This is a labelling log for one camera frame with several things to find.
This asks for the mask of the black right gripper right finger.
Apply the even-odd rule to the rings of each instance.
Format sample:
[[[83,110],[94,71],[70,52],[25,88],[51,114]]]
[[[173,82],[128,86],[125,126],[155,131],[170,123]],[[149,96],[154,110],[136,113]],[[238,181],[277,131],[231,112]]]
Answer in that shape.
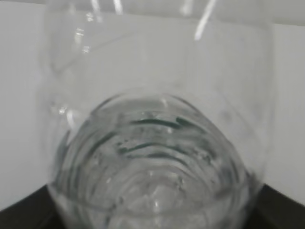
[[[264,185],[246,229],[305,229],[305,207]]]

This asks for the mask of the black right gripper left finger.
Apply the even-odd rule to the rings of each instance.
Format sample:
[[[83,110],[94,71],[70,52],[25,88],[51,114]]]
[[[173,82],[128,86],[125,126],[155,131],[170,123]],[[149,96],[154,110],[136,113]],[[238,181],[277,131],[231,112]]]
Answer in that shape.
[[[46,186],[0,212],[0,229],[64,229]]]

